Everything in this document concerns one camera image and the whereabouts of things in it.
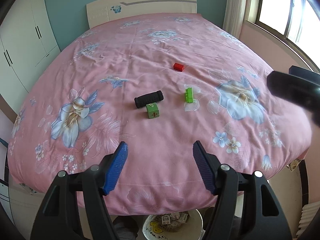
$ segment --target silver bolt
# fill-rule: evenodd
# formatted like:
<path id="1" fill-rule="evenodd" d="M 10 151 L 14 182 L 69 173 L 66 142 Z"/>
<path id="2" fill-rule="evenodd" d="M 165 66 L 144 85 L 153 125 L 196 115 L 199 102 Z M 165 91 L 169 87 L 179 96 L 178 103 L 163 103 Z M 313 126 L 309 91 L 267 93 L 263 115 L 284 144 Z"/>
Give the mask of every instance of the silver bolt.
<path id="1" fill-rule="evenodd" d="M 222 165 L 220 166 L 220 168 L 221 168 L 222 170 L 224 170 L 224 171 L 230 170 L 230 167 L 229 167 L 228 164 L 222 164 Z"/>
<path id="2" fill-rule="evenodd" d="M 58 177 L 63 178 L 66 175 L 65 171 L 59 171 Z"/>
<path id="3" fill-rule="evenodd" d="M 99 165 L 92 165 L 90 169 L 92 171 L 97 171 L 99 169 Z"/>
<path id="4" fill-rule="evenodd" d="M 262 172 L 261 171 L 255 171 L 254 172 L 255 176 L 258 177 L 258 178 L 261 178 L 263 176 Z"/>

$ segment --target green block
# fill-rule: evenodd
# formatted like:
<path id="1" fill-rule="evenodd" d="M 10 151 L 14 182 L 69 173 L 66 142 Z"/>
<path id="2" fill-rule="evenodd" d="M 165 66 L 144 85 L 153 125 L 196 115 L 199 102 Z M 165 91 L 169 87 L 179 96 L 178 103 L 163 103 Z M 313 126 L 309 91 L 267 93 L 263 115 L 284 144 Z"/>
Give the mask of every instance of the green block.
<path id="1" fill-rule="evenodd" d="M 157 103 L 146 105 L 149 119 L 159 117 L 159 109 Z"/>
<path id="2" fill-rule="evenodd" d="M 193 103 L 193 92 L 192 88 L 186 89 L 186 102 Z"/>

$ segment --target floor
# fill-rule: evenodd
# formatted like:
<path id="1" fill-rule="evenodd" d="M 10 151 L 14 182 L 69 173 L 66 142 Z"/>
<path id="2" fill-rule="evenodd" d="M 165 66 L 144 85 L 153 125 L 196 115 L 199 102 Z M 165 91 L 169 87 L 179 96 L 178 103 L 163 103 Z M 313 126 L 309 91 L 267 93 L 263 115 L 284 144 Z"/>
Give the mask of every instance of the floor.
<path id="1" fill-rule="evenodd" d="M 269 180 L 288 220 L 292 236 L 298 231 L 298 223 L 301 217 L 301 181 L 299 169 L 293 172 L 283 169 L 280 173 Z M 9 177 L 9 195 L 11 201 L 12 216 L 16 227 L 20 233 L 27 239 L 30 239 L 31 229 L 36 217 L 38 208 L 44 197 L 42 193 L 31 195 L 19 184 L 15 184 Z M 235 215 L 241 216 L 243 196 L 238 197 Z M 85 209 L 79 209 L 81 225 L 84 236 L 92 239 Z M 145 216 L 134 216 L 134 219 L 142 226 Z M 137 240 L 145 240 L 141 231 L 139 231 Z"/>

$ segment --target white headboard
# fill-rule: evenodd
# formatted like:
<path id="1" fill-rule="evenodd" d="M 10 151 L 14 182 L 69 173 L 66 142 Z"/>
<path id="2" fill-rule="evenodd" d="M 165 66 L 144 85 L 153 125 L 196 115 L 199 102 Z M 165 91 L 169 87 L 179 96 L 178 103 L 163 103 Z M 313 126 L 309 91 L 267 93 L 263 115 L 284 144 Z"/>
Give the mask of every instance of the white headboard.
<path id="1" fill-rule="evenodd" d="M 197 13 L 197 0 L 97 0 L 87 4 L 90 29 L 125 17 L 162 12 Z"/>

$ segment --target white wardrobe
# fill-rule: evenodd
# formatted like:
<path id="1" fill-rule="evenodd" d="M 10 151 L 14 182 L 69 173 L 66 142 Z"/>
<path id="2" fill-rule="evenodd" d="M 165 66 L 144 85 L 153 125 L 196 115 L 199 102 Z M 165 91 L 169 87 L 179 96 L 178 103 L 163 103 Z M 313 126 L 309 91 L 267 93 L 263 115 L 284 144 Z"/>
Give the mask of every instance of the white wardrobe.
<path id="1" fill-rule="evenodd" d="M 16 0 L 0 26 L 0 94 L 18 113 L 60 53 L 44 0 Z"/>

